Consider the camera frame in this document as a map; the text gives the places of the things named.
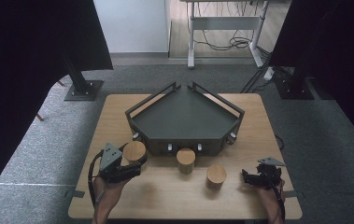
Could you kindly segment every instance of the wooden cylinder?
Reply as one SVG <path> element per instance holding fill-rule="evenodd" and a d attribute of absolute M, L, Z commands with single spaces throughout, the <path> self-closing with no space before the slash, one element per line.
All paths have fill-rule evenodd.
<path fill-rule="evenodd" d="M 123 157 L 127 160 L 128 164 L 132 164 L 141 159 L 145 153 L 147 152 L 147 148 L 145 145 L 139 141 L 133 141 L 128 143 L 123 150 Z M 144 169 L 147 166 L 146 162 L 142 165 L 141 169 Z"/>
<path fill-rule="evenodd" d="M 206 185 L 210 189 L 220 189 L 226 180 L 226 170 L 223 166 L 214 164 L 206 170 Z"/>
<path fill-rule="evenodd" d="M 190 148 L 182 148 L 177 153 L 178 170 L 185 175 L 193 171 L 196 155 Z"/>

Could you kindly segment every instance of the wooden tabletop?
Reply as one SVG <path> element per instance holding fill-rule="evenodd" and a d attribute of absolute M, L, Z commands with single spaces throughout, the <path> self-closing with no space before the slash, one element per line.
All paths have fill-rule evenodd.
<path fill-rule="evenodd" d="M 250 174 L 257 173 L 258 159 L 273 157 L 283 161 L 262 99 L 258 94 L 220 96 L 246 112 L 234 144 L 224 148 L 216 157 L 196 157 L 189 175 L 178 170 L 176 157 L 154 157 L 149 153 L 148 167 L 141 176 L 133 178 L 125 186 L 109 218 L 265 218 L 256 192 L 241 177 L 241 169 Z M 83 198 L 72 199 L 68 212 L 70 217 L 92 218 L 93 207 L 87 187 L 92 158 L 107 142 L 119 147 L 132 141 L 124 112 L 146 97 L 146 94 L 114 94 L 106 98 L 76 187 L 76 190 L 84 191 L 85 194 Z M 213 164 L 223 166 L 227 173 L 221 189 L 216 191 L 205 185 L 206 171 Z M 293 190 L 286 167 L 282 167 L 281 177 L 286 181 L 284 190 Z M 299 219 L 302 216 L 296 197 L 287 198 L 285 207 L 286 219 Z"/>

